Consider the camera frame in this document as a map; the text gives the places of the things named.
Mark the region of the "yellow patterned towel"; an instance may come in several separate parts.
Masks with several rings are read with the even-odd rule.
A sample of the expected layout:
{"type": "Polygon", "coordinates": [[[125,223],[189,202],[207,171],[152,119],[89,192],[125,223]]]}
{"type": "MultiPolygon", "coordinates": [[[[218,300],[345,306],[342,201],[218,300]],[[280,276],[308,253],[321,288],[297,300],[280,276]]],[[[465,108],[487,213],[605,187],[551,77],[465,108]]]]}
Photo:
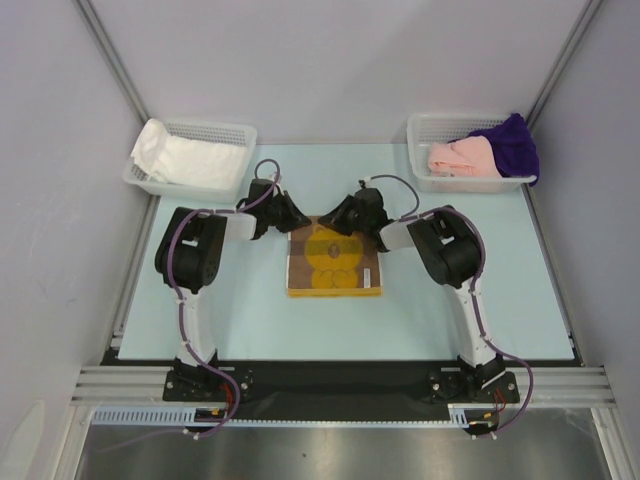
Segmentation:
{"type": "Polygon", "coordinates": [[[286,293],[290,297],[379,297],[378,252],[363,234],[339,234],[314,217],[288,234],[286,293]]]}

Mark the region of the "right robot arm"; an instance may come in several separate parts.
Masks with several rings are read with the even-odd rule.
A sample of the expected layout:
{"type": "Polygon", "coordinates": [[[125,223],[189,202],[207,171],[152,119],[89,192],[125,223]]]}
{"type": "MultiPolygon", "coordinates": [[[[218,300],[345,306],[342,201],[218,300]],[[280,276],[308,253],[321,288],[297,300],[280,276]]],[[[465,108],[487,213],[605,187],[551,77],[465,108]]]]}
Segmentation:
{"type": "Polygon", "coordinates": [[[318,223],[339,234],[358,232],[380,252],[414,248],[429,277],[442,286],[454,310],[463,395],[481,402],[493,394],[505,373],[503,355],[489,345],[483,322],[481,275],[486,252],[470,220],[446,205],[422,214],[391,219],[379,190],[364,187],[347,196],[318,223]]]}

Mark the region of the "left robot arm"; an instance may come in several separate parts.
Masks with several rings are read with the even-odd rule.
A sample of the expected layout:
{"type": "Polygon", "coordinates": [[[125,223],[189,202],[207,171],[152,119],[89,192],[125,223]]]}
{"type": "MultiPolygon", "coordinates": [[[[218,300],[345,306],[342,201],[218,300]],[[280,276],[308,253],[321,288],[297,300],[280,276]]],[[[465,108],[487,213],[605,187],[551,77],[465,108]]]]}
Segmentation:
{"type": "Polygon", "coordinates": [[[203,311],[203,291],[218,275],[223,247],[260,239],[273,227],[288,234],[312,224],[278,183],[254,179],[248,195],[232,210],[178,207],[156,251],[154,265],[177,295],[180,346],[176,370],[188,371],[185,388],[199,400],[220,388],[215,335],[203,311]]]}

